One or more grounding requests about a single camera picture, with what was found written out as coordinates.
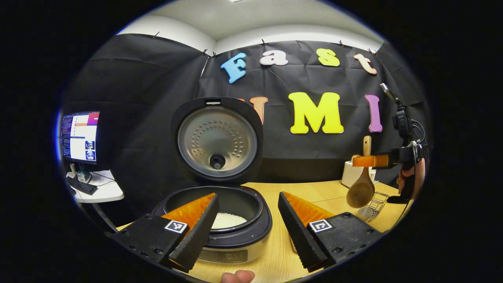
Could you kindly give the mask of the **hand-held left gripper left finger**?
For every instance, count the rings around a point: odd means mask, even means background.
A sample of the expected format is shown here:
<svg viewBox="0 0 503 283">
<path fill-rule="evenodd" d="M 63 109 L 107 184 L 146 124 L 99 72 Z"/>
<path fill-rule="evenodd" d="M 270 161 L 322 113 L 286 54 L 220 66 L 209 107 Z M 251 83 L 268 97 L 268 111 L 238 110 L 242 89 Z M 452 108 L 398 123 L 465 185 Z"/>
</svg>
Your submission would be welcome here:
<svg viewBox="0 0 503 283">
<path fill-rule="evenodd" d="M 208 241 L 218 210 L 218 195 L 211 193 L 163 216 L 145 214 L 112 239 L 149 261 L 187 273 Z"/>
</svg>

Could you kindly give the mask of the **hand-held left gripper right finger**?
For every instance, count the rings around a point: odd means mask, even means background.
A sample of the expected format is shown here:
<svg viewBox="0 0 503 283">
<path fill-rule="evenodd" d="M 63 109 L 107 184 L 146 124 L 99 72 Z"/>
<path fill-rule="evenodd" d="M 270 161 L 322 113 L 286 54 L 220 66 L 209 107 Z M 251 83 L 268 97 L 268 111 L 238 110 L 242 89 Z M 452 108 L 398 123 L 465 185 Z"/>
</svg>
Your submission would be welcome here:
<svg viewBox="0 0 503 283">
<path fill-rule="evenodd" d="M 280 192 L 278 209 L 309 272 L 339 265 L 384 236 L 350 212 L 335 215 L 289 192 Z"/>
</svg>

